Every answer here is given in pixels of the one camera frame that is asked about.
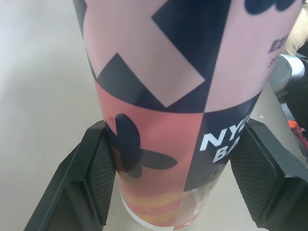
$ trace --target black bow graphic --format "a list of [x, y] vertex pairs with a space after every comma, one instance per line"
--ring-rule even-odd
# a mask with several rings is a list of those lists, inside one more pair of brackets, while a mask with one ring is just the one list
[[251, 14], [259, 14], [276, 4], [278, 11], [285, 11], [295, 0], [245, 0], [246, 10]]
[[168, 169], [177, 164], [171, 156], [140, 148], [140, 134], [134, 122], [125, 114], [115, 117], [115, 135], [106, 124], [106, 131], [112, 145], [120, 152], [124, 170], [133, 178], [142, 176], [142, 167]]

